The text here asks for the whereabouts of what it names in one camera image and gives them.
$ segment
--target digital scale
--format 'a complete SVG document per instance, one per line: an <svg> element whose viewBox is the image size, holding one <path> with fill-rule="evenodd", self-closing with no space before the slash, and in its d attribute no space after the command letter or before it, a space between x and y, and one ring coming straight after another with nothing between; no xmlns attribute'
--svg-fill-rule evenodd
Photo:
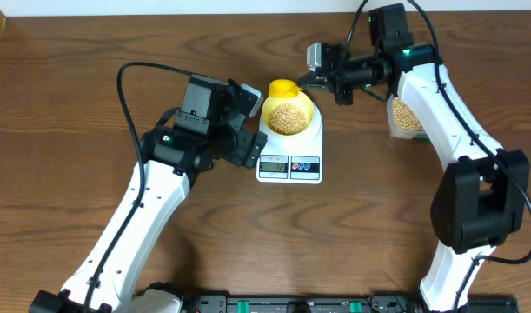
<svg viewBox="0 0 531 313"><path fill-rule="evenodd" d="M256 171L257 180L265 183L320 183L323 177L323 120L315 103L313 119L304 131L285 136L267 124L266 108L259 121L259 131L267 135Z"/></svg>

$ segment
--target wooden table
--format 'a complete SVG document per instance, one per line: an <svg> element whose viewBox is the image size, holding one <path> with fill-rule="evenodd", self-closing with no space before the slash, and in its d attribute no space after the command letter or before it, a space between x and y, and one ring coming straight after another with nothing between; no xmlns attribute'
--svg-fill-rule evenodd
<svg viewBox="0 0 531 313"><path fill-rule="evenodd" d="M531 13L433 13L453 83L479 122L531 161ZM0 46L0 311L58 292L122 199L136 155L116 95L131 60L172 64L265 92L306 72L306 48L341 43L351 14L11 18ZM429 40L408 15L417 43ZM354 55L368 54L359 22ZM182 103L186 77L131 69L140 133ZM429 208L442 177L428 143L391 139L385 104L340 107L311 92L325 122L318 186L258 183L226 162L170 218L138 287L173 280L232 294L415 290L437 238ZM256 129L254 121L250 126ZM529 192L531 194L531 173ZM518 257L531 224L499 247ZM474 294L514 294L531 312L531 263L484 264Z"/></svg>

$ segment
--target cereal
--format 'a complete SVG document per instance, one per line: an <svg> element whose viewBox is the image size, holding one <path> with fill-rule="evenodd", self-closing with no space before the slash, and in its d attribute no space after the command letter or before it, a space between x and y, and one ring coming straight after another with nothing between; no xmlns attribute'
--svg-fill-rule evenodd
<svg viewBox="0 0 531 313"><path fill-rule="evenodd" d="M393 116L396 125L401 130L423 131L423 126L414 112L398 97L393 100Z"/></svg>
<svg viewBox="0 0 531 313"><path fill-rule="evenodd" d="M278 134L295 135L308 127L308 118L297 105L283 103L269 115L269 127Z"/></svg>

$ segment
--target scale button panel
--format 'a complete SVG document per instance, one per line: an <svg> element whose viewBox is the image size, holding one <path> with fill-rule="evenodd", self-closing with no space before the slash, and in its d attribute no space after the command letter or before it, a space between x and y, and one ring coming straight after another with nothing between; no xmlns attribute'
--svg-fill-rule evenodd
<svg viewBox="0 0 531 313"><path fill-rule="evenodd" d="M319 180L319 161L317 156L293 156L290 160L290 179Z"/></svg>
<svg viewBox="0 0 531 313"><path fill-rule="evenodd" d="M259 162L260 178L289 178L289 157L288 156L260 156Z"/></svg>

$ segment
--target white wall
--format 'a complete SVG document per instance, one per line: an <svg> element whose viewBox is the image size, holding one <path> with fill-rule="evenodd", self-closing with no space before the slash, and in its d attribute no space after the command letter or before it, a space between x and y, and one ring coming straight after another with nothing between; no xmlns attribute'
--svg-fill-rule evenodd
<svg viewBox="0 0 531 313"><path fill-rule="evenodd" d="M249 14L355 11L361 0L0 0L7 17L148 14ZM397 3L371 0L376 8ZM531 10L531 0L416 0L434 10ZM407 10L413 10L408 3Z"/></svg>

